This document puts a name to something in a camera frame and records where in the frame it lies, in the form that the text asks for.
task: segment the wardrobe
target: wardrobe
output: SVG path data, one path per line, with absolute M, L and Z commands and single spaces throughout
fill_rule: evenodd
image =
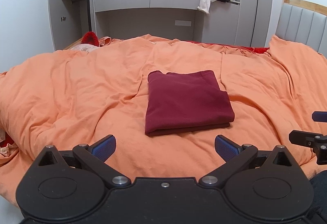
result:
M 151 34 L 168 39 L 262 47 L 272 0 L 213 2 L 210 15 L 200 0 L 49 0 L 56 50 L 87 31 L 128 39 Z

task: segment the orange bedsheet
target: orange bedsheet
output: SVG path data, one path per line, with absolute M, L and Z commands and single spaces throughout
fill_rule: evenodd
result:
M 146 136 L 147 76 L 155 70 L 213 70 L 235 112 L 231 127 Z M 0 194 L 15 203 L 19 181 L 45 145 L 67 150 L 107 134 L 115 135 L 117 150 L 106 163 L 132 179 L 205 175 L 223 164 L 217 134 L 261 150 L 284 144 L 312 177 L 326 167 L 316 165 L 309 148 L 291 145 L 288 134 L 327 134 L 327 124 L 311 120 L 313 111 L 327 110 L 326 79 L 322 55 L 276 36 L 264 54 L 146 35 L 91 53 L 37 55 L 0 75 L 0 127 L 19 147 L 0 156 Z

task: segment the headboard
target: headboard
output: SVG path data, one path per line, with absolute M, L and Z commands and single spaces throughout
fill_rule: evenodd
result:
M 301 42 L 327 57 L 327 7 L 304 0 L 283 0 L 276 35 Z

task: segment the silver bolt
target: silver bolt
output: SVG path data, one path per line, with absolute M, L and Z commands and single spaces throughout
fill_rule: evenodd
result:
M 162 186 L 163 188 L 167 188 L 167 187 L 170 186 L 170 184 L 169 184 L 169 183 L 162 183 L 161 186 Z
M 114 184 L 119 184 L 119 185 L 121 185 L 121 184 L 125 184 L 125 183 L 127 183 L 127 182 L 128 182 L 128 178 L 125 177 L 125 176 L 116 176 L 116 177 L 113 177 L 112 182 L 113 182 Z
M 218 179 L 215 176 L 204 176 L 202 181 L 206 184 L 214 184 L 218 182 Z

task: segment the maroon shirt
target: maroon shirt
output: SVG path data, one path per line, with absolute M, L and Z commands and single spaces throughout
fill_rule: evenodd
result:
M 211 70 L 192 74 L 154 71 L 148 83 L 146 135 L 223 128 L 234 121 L 228 94 L 220 90 Z

